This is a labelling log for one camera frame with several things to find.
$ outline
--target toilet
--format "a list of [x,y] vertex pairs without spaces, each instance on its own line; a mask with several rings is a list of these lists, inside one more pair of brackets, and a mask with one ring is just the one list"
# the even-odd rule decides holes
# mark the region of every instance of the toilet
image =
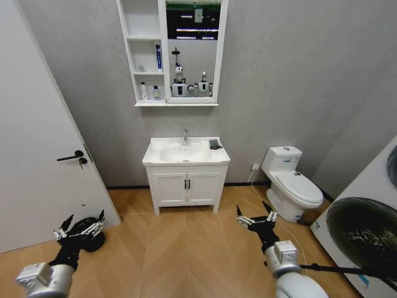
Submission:
[[262,170],[272,181],[266,192],[273,208],[289,222],[299,220],[304,211],[323,202],[323,193],[308,178],[296,172],[302,151],[293,147],[271,147],[266,153]]

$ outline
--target toilet seat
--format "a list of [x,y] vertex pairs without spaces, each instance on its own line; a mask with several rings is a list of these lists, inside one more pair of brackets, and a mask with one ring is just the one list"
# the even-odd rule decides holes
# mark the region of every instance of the toilet seat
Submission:
[[323,193],[319,188],[298,172],[283,172],[275,175],[279,183],[296,199],[309,204],[320,204],[323,201]]

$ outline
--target wooden floor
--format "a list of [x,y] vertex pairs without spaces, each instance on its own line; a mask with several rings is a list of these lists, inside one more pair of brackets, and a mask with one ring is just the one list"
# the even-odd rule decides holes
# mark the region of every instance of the wooden floor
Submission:
[[[265,197],[265,187],[255,188]],[[148,189],[110,195],[123,222],[105,231],[99,251],[82,251],[70,297],[274,297],[275,280],[263,265],[257,235],[236,222],[236,204],[249,217],[265,214],[251,187],[224,188],[218,214],[211,207],[183,207],[162,208],[155,216]],[[308,227],[278,220],[299,239],[307,262],[333,264]],[[294,242],[280,225],[275,231]],[[14,278],[27,264],[52,260],[58,249],[48,242],[1,254],[0,297],[25,297]],[[308,275],[329,297],[360,297],[341,274]]]

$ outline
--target white door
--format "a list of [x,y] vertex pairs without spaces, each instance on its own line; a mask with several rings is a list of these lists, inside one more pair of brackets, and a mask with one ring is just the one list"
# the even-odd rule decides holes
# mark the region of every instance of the white door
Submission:
[[186,203],[186,173],[153,174],[159,204]]
[[[0,8],[0,252],[54,239],[52,230],[105,210],[120,223],[19,7]],[[78,159],[57,161],[84,153]]]
[[210,203],[217,197],[222,183],[221,173],[189,173],[187,174],[187,202]]

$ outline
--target vanity cabinet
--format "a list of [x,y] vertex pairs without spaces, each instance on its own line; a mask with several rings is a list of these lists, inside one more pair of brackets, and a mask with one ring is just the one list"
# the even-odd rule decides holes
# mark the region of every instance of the vanity cabinet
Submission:
[[159,207],[213,205],[218,212],[228,166],[147,167],[154,213]]

